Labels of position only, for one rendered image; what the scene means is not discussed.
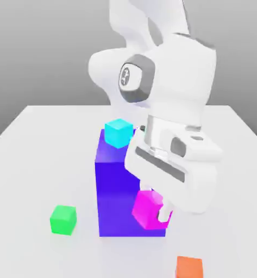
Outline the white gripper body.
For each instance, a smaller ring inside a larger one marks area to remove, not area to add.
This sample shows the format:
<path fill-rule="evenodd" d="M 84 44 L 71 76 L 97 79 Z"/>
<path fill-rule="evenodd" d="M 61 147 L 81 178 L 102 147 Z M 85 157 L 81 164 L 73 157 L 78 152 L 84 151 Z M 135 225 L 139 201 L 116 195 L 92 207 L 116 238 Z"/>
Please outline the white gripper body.
<path fill-rule="evenodd" d="M 216 188 L 215 163 L 181 157 L 173 152 L 173 143 L 170 151 L 152 150 L 144 143 L 144 135 L 140 129 L 135 131 L 125 158 L 126 170 L 173 206 L 185 212 L 205 212 Z"/>

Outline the small green cube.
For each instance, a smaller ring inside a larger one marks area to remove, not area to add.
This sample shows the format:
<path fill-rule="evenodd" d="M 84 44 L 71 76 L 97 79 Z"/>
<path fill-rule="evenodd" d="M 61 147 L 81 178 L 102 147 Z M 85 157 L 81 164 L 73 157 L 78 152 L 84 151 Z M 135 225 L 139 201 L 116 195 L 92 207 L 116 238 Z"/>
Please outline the small green cube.
<path fill-rule="evenodd" d="M 57 205 L 50 217 L 52 233 L 70 236 L 76 227 L 76 207 Z"/>

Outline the small orange cube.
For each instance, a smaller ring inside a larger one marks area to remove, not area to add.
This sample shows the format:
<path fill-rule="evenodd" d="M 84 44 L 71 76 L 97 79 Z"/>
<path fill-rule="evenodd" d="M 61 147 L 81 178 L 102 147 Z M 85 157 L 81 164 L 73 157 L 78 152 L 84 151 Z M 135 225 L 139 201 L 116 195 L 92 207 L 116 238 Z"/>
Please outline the small orange cube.
<path fill-rule="evenodd" d="M 177 257 L 175 278 L 203 278 L 203 262 L 200 258 Z"/>

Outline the large blue box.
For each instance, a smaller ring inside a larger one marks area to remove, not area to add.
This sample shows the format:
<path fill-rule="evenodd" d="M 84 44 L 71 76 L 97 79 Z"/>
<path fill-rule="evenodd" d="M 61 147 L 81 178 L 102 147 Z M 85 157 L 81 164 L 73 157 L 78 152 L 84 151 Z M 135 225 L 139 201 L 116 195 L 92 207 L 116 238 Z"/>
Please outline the large blue box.
<path fill-rule="evenodd" d="M 166 230 L 146 230 L 132 209 L 140 181 L 124 167 L 127 146 L 117 149 L 100 131 L 95 157 L 98 226 L 101 237 L 165 237 Z"/>

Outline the small cyan cube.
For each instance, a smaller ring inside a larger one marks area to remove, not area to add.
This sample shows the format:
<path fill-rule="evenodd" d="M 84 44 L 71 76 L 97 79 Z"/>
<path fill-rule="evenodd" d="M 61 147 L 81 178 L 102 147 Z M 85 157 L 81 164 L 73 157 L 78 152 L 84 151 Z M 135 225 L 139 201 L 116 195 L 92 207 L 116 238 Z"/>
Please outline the small cyan cube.
<path fill-rule="evenodd" d="M 133 136 L 133 125 L 123 119 L 105 123 L 105 142 L 117 149 L 127 146 Z"/>

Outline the small magenta cube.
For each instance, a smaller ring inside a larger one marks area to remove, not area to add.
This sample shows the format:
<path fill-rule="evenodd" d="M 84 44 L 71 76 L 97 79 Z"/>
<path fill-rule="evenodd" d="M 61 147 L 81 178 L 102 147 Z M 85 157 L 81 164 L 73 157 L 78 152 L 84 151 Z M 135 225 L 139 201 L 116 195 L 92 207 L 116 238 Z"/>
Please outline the small magenta cube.
<path fill-rule="evenodd" d="M 166 222 L 158 220 L 159 211 L 163 206 L 163 197 L 156 191 L 138 191 L 132 215 L 146 230 L 167 229 L 172 211 Z"/>

